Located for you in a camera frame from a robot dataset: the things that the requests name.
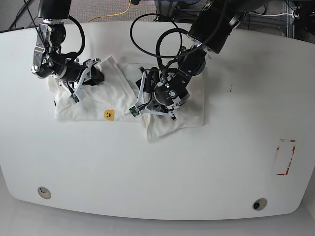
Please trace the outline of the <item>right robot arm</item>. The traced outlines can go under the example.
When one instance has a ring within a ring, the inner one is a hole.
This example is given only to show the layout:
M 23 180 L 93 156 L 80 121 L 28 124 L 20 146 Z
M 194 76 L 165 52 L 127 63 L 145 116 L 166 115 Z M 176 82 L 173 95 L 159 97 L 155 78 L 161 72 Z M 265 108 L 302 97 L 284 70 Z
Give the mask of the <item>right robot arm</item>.
M 43 20 L 37 27 L 36 47 L 33 53 L 32 72 L 39 78 L 52 76 L 69 92 L 70 98 L 80 101 L 82 86 L 95 86 L 104 82 L 104 75 L 96 68 L 100 59 L 88 59 L 82 64 L 78 57 L 83 53 L 86 38 L 81 24 L 70 16 L 70 0 L 41 0 L 37 16 Z M 69 19 L 79 29 L 81 46 L 76 52 L 62 53 L 66 38 L 64 20 Z

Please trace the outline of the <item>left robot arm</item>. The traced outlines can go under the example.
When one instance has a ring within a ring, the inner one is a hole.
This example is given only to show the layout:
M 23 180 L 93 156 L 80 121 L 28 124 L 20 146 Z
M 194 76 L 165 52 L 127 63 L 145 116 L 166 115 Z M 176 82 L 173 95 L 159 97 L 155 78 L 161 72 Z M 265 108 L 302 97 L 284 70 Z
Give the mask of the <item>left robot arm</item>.
M 218 54 L 227 37 L 245 15 L 245 9 L 233 0 L 209 0 L 190 30 L 175 26 L 163 33 L 153 54 L 157 59 L 157 66 L 150 69 L 140 68 L 142 78 L 137 81 L 138 97 L 135 105 L 130 108 L 130 113 L 134 117 L 148 113 L 175 120 L 174 111 L 190 97 L 186 87 L 192 77 L 204 70 L 207 53 Z M 169 62 L 163 64 L 162 59 L 165 57 L 160 53 L 160 46 L 163 39 L 172 33 L 180 36 L 185 34 L 194 44 L 188 49 L 181 45 L 178 53 L 168 56 Z

